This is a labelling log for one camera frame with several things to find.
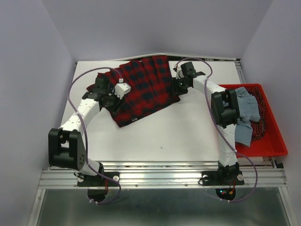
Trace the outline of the red navy plaid skirt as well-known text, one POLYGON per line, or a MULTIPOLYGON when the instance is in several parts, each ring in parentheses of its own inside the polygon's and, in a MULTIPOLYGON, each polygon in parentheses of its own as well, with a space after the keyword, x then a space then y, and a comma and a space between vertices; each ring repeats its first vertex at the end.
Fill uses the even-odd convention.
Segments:
POLYGON ((131 91, 112 119, 121 128, 180 101, 172 91, 168 57, 159 55, 132 60, 116 68, 131 91))

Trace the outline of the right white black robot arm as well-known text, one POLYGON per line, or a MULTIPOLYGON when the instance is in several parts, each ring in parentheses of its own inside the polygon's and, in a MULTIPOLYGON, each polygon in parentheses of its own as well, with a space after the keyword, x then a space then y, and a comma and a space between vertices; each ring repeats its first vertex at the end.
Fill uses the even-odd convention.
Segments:
POLYGON ((226 89, 210 81, 210 75, 197 72, 192 62, 176 63, 173 70, 172 91, 176 96, 186 94, 189 88, 204 94, 210 117, 218 132, 218 168, 203 171, 199 183, 203 186, 223 186, 238 181, 239 163, 235 148, 235 129, 240 112, 234 89, 226 89))

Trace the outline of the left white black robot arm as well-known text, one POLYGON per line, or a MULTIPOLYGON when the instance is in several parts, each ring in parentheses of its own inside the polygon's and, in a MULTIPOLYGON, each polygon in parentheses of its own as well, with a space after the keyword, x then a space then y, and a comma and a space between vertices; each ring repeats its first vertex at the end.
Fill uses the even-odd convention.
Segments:
POLYGON ((59 128, 48 134, 48 162, 50 166, 75 171, 82 180, 98 186, 104 182, 103 165, 89 159, 87 154, 87 126, 103 109, 115 114, 125 101, 131 87, 120 79, 113 85, 107 78, 96 78, 72 116, 59 128))

